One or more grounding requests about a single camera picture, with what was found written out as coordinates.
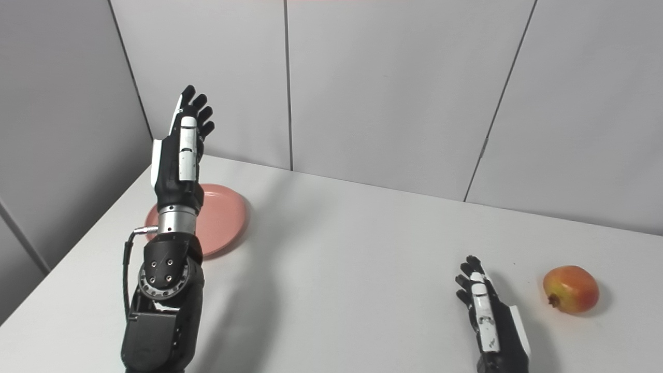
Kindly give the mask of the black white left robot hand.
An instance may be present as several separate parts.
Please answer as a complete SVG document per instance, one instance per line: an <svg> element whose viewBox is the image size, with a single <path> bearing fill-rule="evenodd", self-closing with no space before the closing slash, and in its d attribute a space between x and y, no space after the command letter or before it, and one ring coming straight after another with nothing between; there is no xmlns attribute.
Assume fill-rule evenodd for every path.
<svg viewBox="0 0 663 373"><path fill-rule="evenodd" d="M185 206L200 213L204 192L199 163L206 137L215 129L212 114L208 97L189 84L178 98L168 134L152 142L151 183L158 209Z"/></svg>

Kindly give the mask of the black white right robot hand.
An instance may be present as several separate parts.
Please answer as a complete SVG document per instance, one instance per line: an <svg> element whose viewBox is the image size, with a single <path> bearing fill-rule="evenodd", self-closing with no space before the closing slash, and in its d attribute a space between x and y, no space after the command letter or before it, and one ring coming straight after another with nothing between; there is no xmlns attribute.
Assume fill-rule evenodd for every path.
<svg viewBox="0 0 663 373"><path fill-rule="evenodd" d="M478 372L529 372L531 348L517 306L500 300L478 257L469 255L455 277L479 349Z"/></svg>

